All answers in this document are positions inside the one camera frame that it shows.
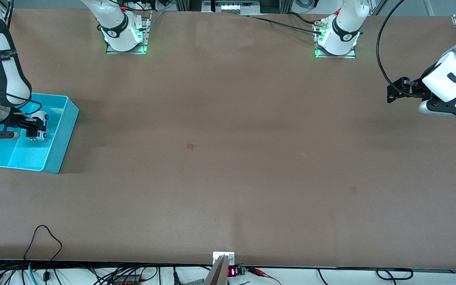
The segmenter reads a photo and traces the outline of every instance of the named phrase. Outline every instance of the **black wire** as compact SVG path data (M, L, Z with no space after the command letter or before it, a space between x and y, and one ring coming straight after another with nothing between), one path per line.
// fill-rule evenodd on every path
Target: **black wire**
M96 279L98 279L98 281L99 281L100 280L100 276L98 276L98 274L96 273L96 270L94 270L92 265L91 265L91 270L90 271L94 274L94 276L96 276Z
M311 32L311 33L313 33L313 34L321 34L320 31L314 31L314 30L308 30L308 29L304 29L304 28L299 28L299 27L295 27L295 26L292 26L292 25L283 24L283 23L280 23L280 22L275 22L275 21L273 21L273 20L268 20L268 19L258 18L258 17L250 17L250 18L252 18L252 19L258 19L258 20L262 20L262 21L267 21L267 22L270 22L270 23L274 23L274 24L277 24L277 25L281 25L281 26L288 27L288 28L292 28L292 29L296 29L296 30Z
M135 264L127 264L125 267L118 267L115 271L109 273L109 274L106 274L105 276L101 277L100 280L96 281L93 285L96 285L96 284L102 284L103 282L107 282L107 283L113 283L114 282L114 279L117 277L117 276L124 276L125 274L127 274L128 272L131 272L131 270L133 269L138 269L138 268L141 268L141 267L145 267L145 266L149 266L149 264L138 264L138 265L135 265Z
M25 260L22 261L22 270L20 271L20 275L22 277L22 285L26 285L26 281L24 280L24 268L25 268Z
M3 5L3 7L5 7L5 8L7 8L7 7L8 7L8 6L7 6L7 4L3 3L3 1L2 1L2 0L0 0L0 4L1 4L1 5Z
M56 236L54 236L54 235L52 234L52 232L50 231L49 227L47 227L46 225L39 225L39 226L36 227L36 229L34 229L33 237L31 238L31 242L29 242L29 246L27 247L27 249L26 249L26 251L25 251L25 253L24 253L23 260L24 260L24 261L26 260L26 255L27 255L27 253L29 252L29 249L31 248L31 245L33 244L34 236L36 236L36 231L38 231L38 229L39 229L40 227L44 227L45 229L47 229L47 231L49 232L49 235L50 235L53 239L55 239L56 242L59 244L59 250L56 252L56 254L54 254L54 256L52 256L52 258L49 259L49 262L47 262L47 265L45 266L45 272L47 272L48 269L49 269L49 264L50 264L50 263L52 262L52 260L53 260L54 258L56 258L56 256L61 252L61 249L63 249L63 243L62 243L60 240L58 240L58 238L56 238Z
M306 19L304 19L299 13L295 13L295 12L293 12L293 11L290 11L290 12L288 12L287 14L295 15L295 16L297 16L300 20L302 20L302 22L306 22L306 23L311 24L311 25L314 25L314 22L316 22L316 21L309 21L309 20L306 20Z
M320 274L321 281L322 281L325 285L328 285L328 283L326 283L325 279L323 278L323 275L321 274L320 269L318 268L318 269L316 269L316 270L318 270L318 273Z
M9 9L9 13L8 13L8 22L7 22L7 27L8 29L10 28L10 23L11 23L11 17L13 16L13 1L14 0L11 0L11 6L9 5L8 9Z
M57 279L57 282L59 283L59 285L63 285L61 283L61 280L59 280L59 276L57 276L56 267L53 267L52 269L54 270L54 275L56 276L56 279Z
M9 12L10 12L10 9L9 9L10 4L11 4L11 3L10 3L10 0L8 0L8 5L5 5L5 7L6 7L6 9L7 9L7 11L5 12L5 22L6 22L7 18L8 18L8 14L9 14Z
M5 283L3 283L3 285L7 285L7 284L10 283L11 277L13 276L13 274L15 274L15 272L17 272L17 269L18 269L18 267L15 267L15 269L11 272L11 274L8 277L8 279L5 281Z
M129 271L129 272L127 271L127 272L125 272L124 274L121 274L121 276L126 276L126 277L124 278L122 284L125 284L125 283L126 283L126 280L132 275L133 272L136 272L136 271L138 270L138 268L133 269L133 270L131 270L131 271Z
M383 276L381 276L381 275L380 275L380 271L385 271L386 274L388 274L389 277L383 277ZM412 271L411 269L407 269L407 270L405 270L405 272L410 272L411 275L408 276L408 277L395 278L395 277L393 277L393 275L392 275L387 269L385 269L385 268L378 268L378 269L376 269L376 275L377 275L379 278L381 278L381 279L383 279L383 280L386 280L386 281L393 281L393 285L397 285L397 280L404 281L404 280L409 280L409 279L413 278L414 273L413 273L413 271Z
M147 267L144 267L143 270L142 270L142 272L140 273L140 278L138 278L138 281L139 281L139 282L146 282L146 281L149 281L149 280L153 279L154 277L156 277L156 275L158 274L158 267L156 267L156 272L154 272L154 275L153 275L151 278L147 278L147 279L143 278L143 279L142 279L143 271L144 271L146 268L147 268Z
M119 5L119 7L125 7L128 11L138 11L137 9L131 8L131 7L129 7L129 6L127 6L127 5L124 5L124 4L121 5L121 4L119 4L119 3L117 3L117 2L115 2L115 1L113 1L113 0L108 0L108 1L109 1L109 2L112 2L112 3L114 3L114 4Z
M135 2L136 5L140 6L141 11L158 11L157 9L153 9L153 8L150 8L150 9L145 9L139 2Z
M37 101L34 101L32 100L32 94L29 95L29 99L24 99L22 97L19 97L19 96L15 96L15 95L11 95L11 94L8 94L7 92L4 92L3 90L0 90L1 93L5 94L5 96L10 96L12 98L15 98L15 99L19 99L19 100L22 100L22 101L25 101L24 103L20 104L20 107L19 108L22 108L24 107L27 103L31 102L31 103L35 103L35 104L38 104L38 108L33 111L33 112L23 112L21 115L32 115L38 111L40 111L42 108L43 108L43 105L40 103L40 102L37 102Z
M378 65L380 67L380 70L381 70L381 73L383 74L383 77L385 77L385 80L387 81L387 83L393 87L395 90L397 90L398 92L400 92L401 94L404 94L406 96L410 96L410 97L415 97L415 98L420 98L420 96L418 95L413 95L413 94L410 94L410 93L407 93L407 92L403 92L402 90L400 90L399 88L397 88L397 86L395 86L395 84L393 84L393 82L390 80L390 78L388 78L388 75L386 74L385 72L385 69L383 68L383 65L381 64L381 59L380 59L380 40L381 40L381 34L383 32L383 29L385 28L386 26L386 23L388 22L388 19L391 17L391 15L393 14L393 12L395 12L395 10L400 6L400 4L402 4L402 2L404 2L405 0L400 0L397 5L395 5L395 7L393 7L393 9L388 13L388 15L386 16L385 18L385 21L383 21L383 24L381 25L381 28L380 28L380 32L378 33L378 38L376 40L376 59L378 60Z

